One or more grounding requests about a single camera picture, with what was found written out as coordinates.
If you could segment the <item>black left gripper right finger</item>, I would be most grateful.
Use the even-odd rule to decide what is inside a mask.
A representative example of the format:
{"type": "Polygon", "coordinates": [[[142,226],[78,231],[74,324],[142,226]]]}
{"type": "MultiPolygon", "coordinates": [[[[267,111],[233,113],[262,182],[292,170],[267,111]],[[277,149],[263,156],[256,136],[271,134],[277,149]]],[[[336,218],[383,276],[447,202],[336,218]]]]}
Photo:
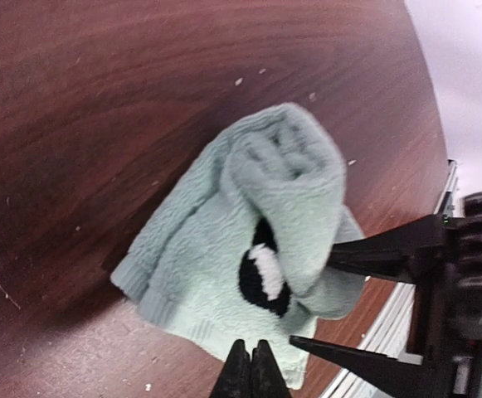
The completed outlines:
{"type": "Polygon", "coordinates": [[[275,356],[266,340],[260,340],[251,356],[251,396],[291,398],[275,356]]]}

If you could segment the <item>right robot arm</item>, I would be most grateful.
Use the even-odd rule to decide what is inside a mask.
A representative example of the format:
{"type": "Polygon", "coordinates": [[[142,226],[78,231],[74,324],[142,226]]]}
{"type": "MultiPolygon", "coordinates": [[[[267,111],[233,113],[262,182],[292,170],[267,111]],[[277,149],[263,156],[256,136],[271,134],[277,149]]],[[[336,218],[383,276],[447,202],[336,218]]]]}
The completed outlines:
{"type": "Polygon", "coordinates": [[[337,244],[328,266],[414,286],[407,351],[420,364],[305,337],[290,343],[394,397],[475,397],[482,380],[482,192],[463,217],[434,214],[337,244]]]}

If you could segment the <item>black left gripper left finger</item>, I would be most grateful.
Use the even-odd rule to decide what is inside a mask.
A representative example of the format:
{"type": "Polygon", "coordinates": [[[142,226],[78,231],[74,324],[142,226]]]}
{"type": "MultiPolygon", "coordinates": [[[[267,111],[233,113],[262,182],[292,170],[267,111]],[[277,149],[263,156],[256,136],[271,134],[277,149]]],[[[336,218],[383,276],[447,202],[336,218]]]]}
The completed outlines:
{"type": "Polygon", "coordinates": [[[251,358],[246,351],[243,340],[237,339],[231,346],[231,350],[209,397],[251,397],[251,358]]]}

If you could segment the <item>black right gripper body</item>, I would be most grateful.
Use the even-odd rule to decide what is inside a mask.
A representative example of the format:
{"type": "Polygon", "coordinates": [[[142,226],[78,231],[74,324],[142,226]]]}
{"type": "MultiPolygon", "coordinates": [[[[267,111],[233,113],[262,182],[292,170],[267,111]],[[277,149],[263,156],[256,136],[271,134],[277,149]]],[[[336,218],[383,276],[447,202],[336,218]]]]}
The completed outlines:
{"type": "Polygon", "coordinates": [[[460,220],[431,216],[431,241],[420,245],[419,265],[427,269],[413,279],[416,290],[407,352],[421,357],[408,364],[409,397],[476,397],[482,377],[482,337],[463,318],[466,297],[456,286],[460,220]]]}

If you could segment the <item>mint green panda towel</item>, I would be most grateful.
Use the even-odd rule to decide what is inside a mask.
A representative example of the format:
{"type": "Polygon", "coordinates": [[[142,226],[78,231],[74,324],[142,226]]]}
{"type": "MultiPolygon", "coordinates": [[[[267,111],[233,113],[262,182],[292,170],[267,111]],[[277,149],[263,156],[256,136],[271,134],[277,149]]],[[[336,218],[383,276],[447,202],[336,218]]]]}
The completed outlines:
{"type": "Polygon", "coordinates": [[[238,120],[200,153],[110,278],[138,314],[225,360],[266,340],[286,385],[304,382],[320,319],[345,318],[365,279],[327,266],[363,232],[345,205],[347,165],[315,117],[285,103],[238,120]]]}

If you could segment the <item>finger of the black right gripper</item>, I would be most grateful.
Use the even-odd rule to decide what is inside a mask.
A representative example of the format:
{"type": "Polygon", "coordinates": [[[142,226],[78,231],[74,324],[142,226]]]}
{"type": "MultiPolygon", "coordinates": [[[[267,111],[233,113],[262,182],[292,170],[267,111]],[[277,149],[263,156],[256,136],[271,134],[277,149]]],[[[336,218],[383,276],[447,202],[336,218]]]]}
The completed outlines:
{"type": "Polygon", "coordinates": [[[290,336],[292,346],[336,364],[392,397],[423,397],[424,373],[419,365],[384,354],[290,336]]]}
{"type": "Polygon", "coordinates": [[[375,236],[336,244],[327,266],[416,284],[439,263],[444,244],[444,217],[429,215],[375,236]]]}

